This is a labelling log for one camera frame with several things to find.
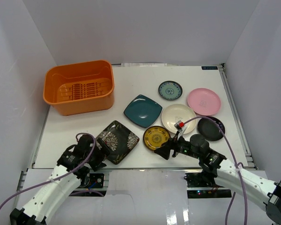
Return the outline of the black floral square plate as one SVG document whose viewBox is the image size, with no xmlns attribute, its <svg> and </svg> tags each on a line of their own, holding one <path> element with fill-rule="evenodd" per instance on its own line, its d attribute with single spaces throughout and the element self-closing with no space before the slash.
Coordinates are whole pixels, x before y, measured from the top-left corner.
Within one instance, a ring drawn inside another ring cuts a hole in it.
<svg viewBox="0 0 281 225">
<path fill-rule="evenodd" d="M 97 137 L 110 149 L 107 157 L 113 164 L 119 164 L 138 144 L 140 138 L 126 126 L 114 120 Z"/>
</svg>

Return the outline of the cream round plate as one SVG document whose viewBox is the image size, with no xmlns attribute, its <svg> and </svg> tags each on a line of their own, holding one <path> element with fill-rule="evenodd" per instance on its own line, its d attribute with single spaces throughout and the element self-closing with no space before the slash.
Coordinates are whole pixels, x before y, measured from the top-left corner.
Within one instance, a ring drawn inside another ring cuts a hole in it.
<svg viewBox="0 0 281 225">
<path fill-rule="evenodd" d="M 196 117 L 196 114 L 190 107 L 182 104 L 173 104 L 163 110 L 161 120 L 163 126 L 175 134 L 177 129 L 174 125 L 179 120 L 186 122 L 194 117 Z"/>
</svg>

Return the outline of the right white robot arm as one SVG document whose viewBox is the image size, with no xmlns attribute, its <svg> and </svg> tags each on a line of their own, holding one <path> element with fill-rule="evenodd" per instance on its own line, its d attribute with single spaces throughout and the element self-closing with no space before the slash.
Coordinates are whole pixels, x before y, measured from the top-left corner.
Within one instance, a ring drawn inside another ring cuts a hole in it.
<svg viewBox="0 0 281 225">
<path fill-rule="evenodd" d="M 168 160 L 177 154 L 198 159 L 202 181 L 208 187 L 215 184 L 230 189 L 255 203 L 276 224 L 281 225 L 281 181 L 275 182 L 237 167 L 224 155 L 213 150 L 202 135 L 170 138 L 155 153 Z"/>
</svg>

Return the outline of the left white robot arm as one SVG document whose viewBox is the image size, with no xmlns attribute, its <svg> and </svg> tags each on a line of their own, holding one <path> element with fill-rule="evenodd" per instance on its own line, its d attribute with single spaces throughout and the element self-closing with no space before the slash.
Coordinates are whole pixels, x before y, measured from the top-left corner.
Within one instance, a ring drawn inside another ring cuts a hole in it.
<svg viewBox="0 0 281 225">
<path fill-rule="evenodd" d="M 90 171 L 105 167 L 110 151 L 102 138 L 79 133 L 77 143 L 66 148 L 50 177 L 21 208 L 10 213 L 13 225 L 46 225 L 61 204 L 78 187 L 92 187 Z"/>
</svg>

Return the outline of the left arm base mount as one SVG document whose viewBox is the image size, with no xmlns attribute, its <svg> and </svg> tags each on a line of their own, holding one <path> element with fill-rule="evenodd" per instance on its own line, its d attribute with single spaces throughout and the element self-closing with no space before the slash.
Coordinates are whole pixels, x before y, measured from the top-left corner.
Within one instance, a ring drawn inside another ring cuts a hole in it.
<svg viewBox="0 0 281 225">
<path fill-rule="evenodd" d="M 70 196 L 80 197 L 104 197 L 105 195 L 103 173 L 88 174 L 81 180 L 80 186 L 70 194 Z"/>
</svg>

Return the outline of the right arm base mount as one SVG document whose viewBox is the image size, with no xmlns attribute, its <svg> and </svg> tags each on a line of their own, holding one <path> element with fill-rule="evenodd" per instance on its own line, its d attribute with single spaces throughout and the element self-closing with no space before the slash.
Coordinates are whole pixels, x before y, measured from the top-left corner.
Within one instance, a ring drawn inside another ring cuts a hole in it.
<svg viewBox="0 0 281 225">
<path fill-rule="evenodd" d="M 214 180 L 204 178 L 200 172 L 186 173 L 184 180 L 187 185 L 188 199 L 214 199 L 231 198 L 232 192 L 229 189 L 218 186 Z"/>
</svg>

